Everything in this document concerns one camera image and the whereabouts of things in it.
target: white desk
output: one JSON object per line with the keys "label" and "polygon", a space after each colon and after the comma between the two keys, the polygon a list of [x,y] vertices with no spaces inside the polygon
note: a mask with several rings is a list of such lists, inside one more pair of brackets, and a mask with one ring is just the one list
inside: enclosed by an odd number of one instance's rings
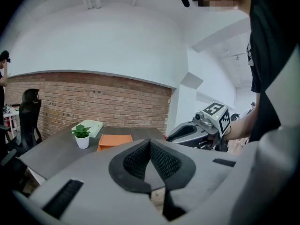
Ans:
{"label": "white desk", "polygon": [[9,124],[10,124],[10,129],[11,129],[11,134],[13,138],[15,137],[14,131],[19,130],[20,127],[17,126],[17,116],[19,116],[19,111],[13,110],[11,113],[5,113],[3,114],[3,118],[9,118]]}

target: black t-shirt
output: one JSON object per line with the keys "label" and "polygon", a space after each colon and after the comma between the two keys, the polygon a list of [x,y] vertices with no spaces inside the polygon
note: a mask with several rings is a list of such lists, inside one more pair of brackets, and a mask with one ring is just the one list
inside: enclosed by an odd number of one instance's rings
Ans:
{"label": "black t-shirt", "polygon": [[1,113],[2,113],[2,108],[4,106],[4,88],[0,86],[0,106],[1,106]]}
{"label": "black t-shirt", "polygon": [[247,48],[253,76],[252,91],[260,93],[258,117],[250,141],[280,126],[266,95],[299,42],[296,0],[251,0],[251,36]]}

